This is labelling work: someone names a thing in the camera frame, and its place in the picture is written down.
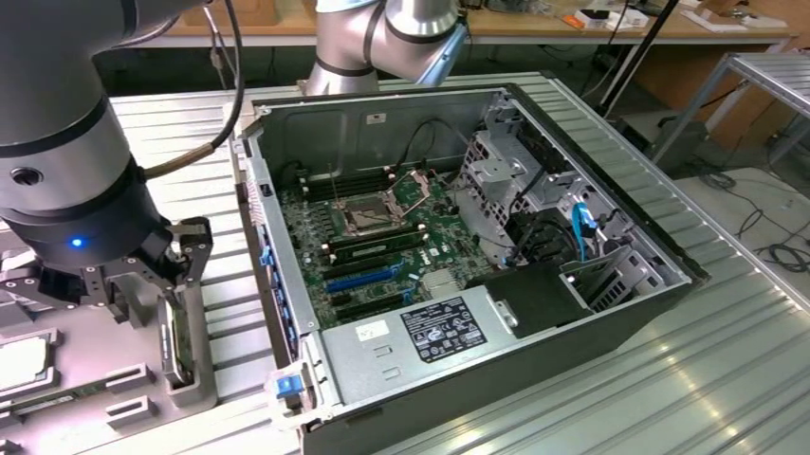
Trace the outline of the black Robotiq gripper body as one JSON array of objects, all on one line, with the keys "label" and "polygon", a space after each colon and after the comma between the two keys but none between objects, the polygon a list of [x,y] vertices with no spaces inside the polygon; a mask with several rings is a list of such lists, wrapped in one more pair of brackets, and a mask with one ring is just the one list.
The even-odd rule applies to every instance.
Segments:
[{"label": "black Robotiq gripper body", "polygon": [[125,270],[124,259],[149,232],[168,225],[149,198],[33,213],[2,209],[1,218],[33,253],[21,265],[2,264],[1,274],[33,279],[34,300],[57,309],[115,305],[112,279],[136,275]]}]

